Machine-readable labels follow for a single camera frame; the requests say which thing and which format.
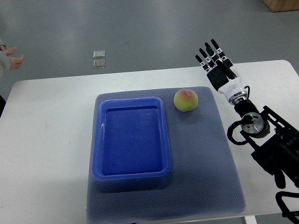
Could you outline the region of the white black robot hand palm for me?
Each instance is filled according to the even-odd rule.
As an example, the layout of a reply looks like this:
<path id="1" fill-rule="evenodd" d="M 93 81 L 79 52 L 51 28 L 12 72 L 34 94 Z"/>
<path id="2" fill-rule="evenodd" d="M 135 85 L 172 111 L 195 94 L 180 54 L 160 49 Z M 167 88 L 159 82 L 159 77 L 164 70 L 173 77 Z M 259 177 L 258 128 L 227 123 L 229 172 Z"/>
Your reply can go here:
<path id="1" fill-rule="evenodd" d="M 236 75 L 235 79 L 229 79 L 220 70 L 222 60 L 218 62 L 215 68 L 207 73 L 207 78 L 214 87 L 214 89 L 225 95 L 227 98 L 245 97 L 245 89 L 241 86 L 241 78 Z"/>

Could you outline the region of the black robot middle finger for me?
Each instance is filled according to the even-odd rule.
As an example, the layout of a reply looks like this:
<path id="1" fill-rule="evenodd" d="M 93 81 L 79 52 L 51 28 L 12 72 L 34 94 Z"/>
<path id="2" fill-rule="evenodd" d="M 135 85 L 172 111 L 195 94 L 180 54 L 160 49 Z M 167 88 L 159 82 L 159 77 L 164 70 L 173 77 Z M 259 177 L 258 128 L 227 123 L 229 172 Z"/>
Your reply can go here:
<path id="1" fill-rule="evenodd" d="M 215 53 L 213 51 L 213 49 L 211 48 L 211 46 L 206 42 L 205 43 L 205 47 L 206 47 L 206 51 L 209 54 L 210 58 L 216 63 L 218 64 L 218 62 L 220 62 L 220 57 L 217 53 Z"/>

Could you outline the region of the person's hand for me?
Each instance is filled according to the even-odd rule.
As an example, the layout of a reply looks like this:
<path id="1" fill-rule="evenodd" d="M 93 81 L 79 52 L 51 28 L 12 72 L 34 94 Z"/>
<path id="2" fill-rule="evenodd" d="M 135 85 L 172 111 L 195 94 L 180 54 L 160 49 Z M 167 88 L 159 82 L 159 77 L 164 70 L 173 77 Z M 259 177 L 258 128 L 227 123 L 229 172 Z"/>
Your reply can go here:
<path id="1" fill-rule="evenodd" d="M 18 70 L 23 65 L 25 56 L 24 55 L 20 55 L 19 57 L 12 56 L 16 52 L 17 52 L 16 47 L 4 51 L 4 53 L 6 54 L 10 62 L 10 68 L 9 68 L 10 70 Z"/>

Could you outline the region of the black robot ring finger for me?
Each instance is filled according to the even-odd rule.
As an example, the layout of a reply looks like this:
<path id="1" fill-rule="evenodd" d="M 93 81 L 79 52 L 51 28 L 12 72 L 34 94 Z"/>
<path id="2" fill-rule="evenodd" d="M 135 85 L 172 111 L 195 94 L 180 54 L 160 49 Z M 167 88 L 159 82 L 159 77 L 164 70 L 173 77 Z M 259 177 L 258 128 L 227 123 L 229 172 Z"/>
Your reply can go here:
<path id="1" fill-rule="evenodd" d="M 202 48 L 199 48 L 199 51 L 200 51 L 201 55 L 204 57 L 208 66 L 210 68 L 215 68 L 216 67 L 215 63 L 210 59 L 210 57 L 207 55 L 207 53 Z"/>

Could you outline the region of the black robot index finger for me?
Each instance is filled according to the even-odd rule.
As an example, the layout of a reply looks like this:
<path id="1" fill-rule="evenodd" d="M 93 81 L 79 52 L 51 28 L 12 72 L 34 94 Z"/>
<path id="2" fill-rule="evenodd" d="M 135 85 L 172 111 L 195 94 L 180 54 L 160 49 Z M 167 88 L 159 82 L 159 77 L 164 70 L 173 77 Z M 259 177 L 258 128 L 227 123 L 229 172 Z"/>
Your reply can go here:
<path id="1" fill-rule="evenodd" d="M 216 62 L 217 59 L 221 59 L 223 62 L 226 61 L 228 58 L 225 55 L 224 51 L 219 47 L 218 43 L 214 39 L 211 40 L 211 43 L 218 54 L 218 58 L 216 58 L 216 53 L 213 54 L 212 59 L 214 60 L 214 62 Z"/>

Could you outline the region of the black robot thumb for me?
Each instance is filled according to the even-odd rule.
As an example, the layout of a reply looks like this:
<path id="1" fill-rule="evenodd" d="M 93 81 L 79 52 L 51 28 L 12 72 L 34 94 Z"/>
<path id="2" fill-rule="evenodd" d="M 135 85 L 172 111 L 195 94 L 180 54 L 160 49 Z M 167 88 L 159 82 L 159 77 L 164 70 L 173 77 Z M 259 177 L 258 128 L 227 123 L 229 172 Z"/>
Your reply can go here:
<path id="1" fill-rule="evenodd" d="M 236 74 L 224 63 L 221 62 L 220 70 L 228 77 L 229 79 L 235 79 Z"/>

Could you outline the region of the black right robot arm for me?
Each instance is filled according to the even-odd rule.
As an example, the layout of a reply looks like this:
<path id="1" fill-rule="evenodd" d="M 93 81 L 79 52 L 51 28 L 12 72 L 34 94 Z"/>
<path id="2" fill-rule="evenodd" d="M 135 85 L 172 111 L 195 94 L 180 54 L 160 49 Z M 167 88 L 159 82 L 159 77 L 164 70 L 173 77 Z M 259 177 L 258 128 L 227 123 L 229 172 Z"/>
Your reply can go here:
<path id="1" fill-rule="evenodd" d="M 227 137 L 235 145 L 250 144 L 254 149 L 252 158 L 270 175 L 274 176 L 280 192 L 275 199 L 282 216 L 292 223 L 299 222 L 298 211 L 290 211 L 284 197 L 298 198 L 298 193 L 285 191 L 288 177 L 299 186 L 299 132 L 268 106 L 262 111 L 250 100 L 250 87 L 242 86 L 241 77 L 218 43 L 212 39 L 199 49 L 197 61 L 206 72 L 214 89 L 223 94 L 240 116 L 228 128 Z"/>

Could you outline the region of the grey sleeve forearm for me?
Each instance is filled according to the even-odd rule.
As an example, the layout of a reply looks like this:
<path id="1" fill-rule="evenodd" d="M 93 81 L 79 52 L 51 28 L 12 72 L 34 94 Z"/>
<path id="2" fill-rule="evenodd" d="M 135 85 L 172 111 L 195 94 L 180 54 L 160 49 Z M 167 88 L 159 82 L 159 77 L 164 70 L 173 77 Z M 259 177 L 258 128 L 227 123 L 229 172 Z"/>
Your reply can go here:
<path id="1" fill-rule="evenodd" d="M 6 50 L 4 42 L 0 40 L 0 77 L 3 77 L 4 73 L 10 70 L 10 60 L 5 53 Z"/>

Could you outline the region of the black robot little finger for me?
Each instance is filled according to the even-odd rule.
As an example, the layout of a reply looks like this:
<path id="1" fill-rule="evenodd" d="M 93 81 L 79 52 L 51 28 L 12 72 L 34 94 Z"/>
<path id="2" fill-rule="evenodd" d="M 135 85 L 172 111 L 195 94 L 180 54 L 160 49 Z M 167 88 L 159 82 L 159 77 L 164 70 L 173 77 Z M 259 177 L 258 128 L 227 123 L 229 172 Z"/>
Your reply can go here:
<path id="1" fill-rule="evenodd" d="M 209 72 L 211 70 L 211 67 L 209 65 L 210 62 L 210 58 L 208 57 L 208 61 L 207 63 L 205 63 L 199 55 L 195 55 L 195 58 L 197 59 L 197 61 L 200 63 L 201 67 L 206 71 Z"/>

